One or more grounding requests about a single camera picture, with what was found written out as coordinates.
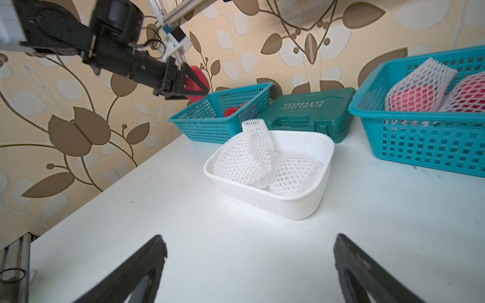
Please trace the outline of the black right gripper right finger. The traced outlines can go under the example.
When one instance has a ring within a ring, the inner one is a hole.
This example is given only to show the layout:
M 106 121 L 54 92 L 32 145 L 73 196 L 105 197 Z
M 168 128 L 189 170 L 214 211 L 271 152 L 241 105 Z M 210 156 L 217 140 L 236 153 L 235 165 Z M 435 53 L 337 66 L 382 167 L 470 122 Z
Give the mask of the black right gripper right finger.
M 346 302 L 424 302 L 345 234 L 337 235 L 333 255 Z

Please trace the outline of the white foam net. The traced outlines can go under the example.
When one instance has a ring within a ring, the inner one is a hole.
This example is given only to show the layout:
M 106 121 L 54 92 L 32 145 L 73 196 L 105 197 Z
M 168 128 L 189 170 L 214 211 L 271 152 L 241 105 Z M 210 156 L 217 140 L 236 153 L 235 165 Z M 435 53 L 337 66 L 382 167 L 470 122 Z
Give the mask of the white foam net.
M 268 190 L 280 196 L 300 194 L 311 187 L 323 163 L 313 157 L 299 153 L 283 153 L 277 156 Z
M 279 156 L 262 119 L 250 119 L 242 132 L 231 138 L 219 152 L 213 173 L 222 179 L 265 189 L 276 172 Z

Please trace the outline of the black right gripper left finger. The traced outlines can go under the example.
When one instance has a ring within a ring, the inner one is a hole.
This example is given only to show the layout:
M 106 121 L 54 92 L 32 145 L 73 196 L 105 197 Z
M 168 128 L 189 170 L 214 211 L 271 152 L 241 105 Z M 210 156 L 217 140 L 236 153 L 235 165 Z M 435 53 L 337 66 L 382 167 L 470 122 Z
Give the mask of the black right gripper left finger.
M 77 302 L 154 302 L 167 260 L 167 246 L 156 235 Z

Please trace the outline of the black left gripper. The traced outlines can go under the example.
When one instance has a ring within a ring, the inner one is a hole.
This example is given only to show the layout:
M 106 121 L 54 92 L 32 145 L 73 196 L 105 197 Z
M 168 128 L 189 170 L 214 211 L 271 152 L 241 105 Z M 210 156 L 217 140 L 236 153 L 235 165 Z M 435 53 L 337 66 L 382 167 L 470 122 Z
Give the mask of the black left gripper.
M 190 65 L 165 64 L 146 51 L 139 51 L 144 14 L 131 1 L 97 1 L 89 28 L 90 49 L 82 53 L 83 63 L 96 75 L 107 70 L 154 89 L 167 100 L 207 96 L 208 86 Z

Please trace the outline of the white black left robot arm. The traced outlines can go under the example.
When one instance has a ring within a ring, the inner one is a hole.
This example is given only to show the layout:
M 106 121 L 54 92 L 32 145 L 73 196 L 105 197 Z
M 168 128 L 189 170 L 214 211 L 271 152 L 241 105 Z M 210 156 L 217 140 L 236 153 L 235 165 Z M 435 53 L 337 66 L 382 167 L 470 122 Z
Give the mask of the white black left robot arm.
M 1 1 L 1 49 L 79 56 L 95 75 L 106 70 L 153 88 L 169 100 L 206 96 L 209 88 L 173 53 L 188 48 L 179 28 L 164 25 L 165 39 L 139 42 L 144 13 L 131 1 L 97 1 L 88 25 L 50 1 Z

